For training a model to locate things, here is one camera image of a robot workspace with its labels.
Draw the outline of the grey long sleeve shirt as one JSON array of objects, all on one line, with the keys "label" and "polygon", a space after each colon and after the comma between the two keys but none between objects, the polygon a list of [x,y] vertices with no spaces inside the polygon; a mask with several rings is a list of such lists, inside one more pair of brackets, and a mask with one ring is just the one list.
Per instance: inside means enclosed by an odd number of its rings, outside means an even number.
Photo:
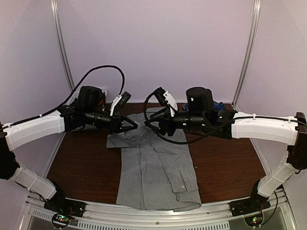
[{"label": "grey long sleeve shirt", "polygon": [[197,209],[201,198],[186,144],[161,140],[144,124],[144,115],[128,115],[138,128],[107,137],[107,148],[121,149],[116,204],[138,210],[182,212]]}]

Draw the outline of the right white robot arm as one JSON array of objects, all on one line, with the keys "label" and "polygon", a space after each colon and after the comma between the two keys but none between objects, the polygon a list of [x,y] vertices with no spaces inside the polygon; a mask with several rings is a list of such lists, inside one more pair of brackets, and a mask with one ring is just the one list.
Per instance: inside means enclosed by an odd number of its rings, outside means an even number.
[{"label": "right white robot arm", "polygon": [[169,91],[159,87],[145,99],[143,113],[145,125],[159,138],[172,143],[165,135],[178,130],[199,130],[203,135],[193,143],[208,136],[224,139],[252,138],[287,144],[287,156],[268,175],[255,182],[250,198],[246,200],[249,211],[257,211],[273,192],[293,174],[307,168],[307,121],[303,113],[295,116],[273,117],[246,114],[236,110],[217,110],[212,92],[203,87],[186,91],[188,110],[180,111]]}]

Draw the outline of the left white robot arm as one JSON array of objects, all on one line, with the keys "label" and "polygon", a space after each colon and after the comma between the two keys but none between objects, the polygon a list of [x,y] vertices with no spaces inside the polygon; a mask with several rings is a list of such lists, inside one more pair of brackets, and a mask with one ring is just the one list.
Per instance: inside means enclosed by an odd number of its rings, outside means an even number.
[{"label": "left white robot arm", "polygon": [[34,140],[69,132],[92,125],[105,128],[109,134],[119,134],[134,130],[138,125],[118,112],[131,95],[124,92],[118,95],[106,112],[103,107],[105,95],[101,89],[93,86],[82,86],[78,97],[71,104],[64,104],[46,115],[39,115],[27,121],[0,126],[0,177],[12,180],[27,190],[37,193],[59,213],[69,209],[69,202],[64,192],[55,182],[42,178],[19,164],[14,150]]}]

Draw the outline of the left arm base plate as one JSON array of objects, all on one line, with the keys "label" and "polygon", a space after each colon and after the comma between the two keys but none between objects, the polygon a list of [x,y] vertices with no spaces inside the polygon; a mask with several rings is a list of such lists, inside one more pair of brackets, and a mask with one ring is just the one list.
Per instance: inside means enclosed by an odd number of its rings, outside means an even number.
[{"label": "left arm base plate", "polygon": [[85,211],[85,205],[86,204],[84,202],[70,199],[65,199],[64,202],[57,204],[51,200],[48,200],[44,204],[44,208],[60,214],[65,214],[67,216],[82,218]]}]

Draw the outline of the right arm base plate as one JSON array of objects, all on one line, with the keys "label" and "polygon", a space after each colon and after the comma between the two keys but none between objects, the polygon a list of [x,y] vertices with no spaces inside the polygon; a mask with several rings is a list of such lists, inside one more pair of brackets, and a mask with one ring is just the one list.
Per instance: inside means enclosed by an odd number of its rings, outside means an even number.
[{"label": "right arm base plate", "polygon": [[260,212],[271,207],[269,201],[258,201],[251,198],[232,201],[229,205],[233,217]]}]

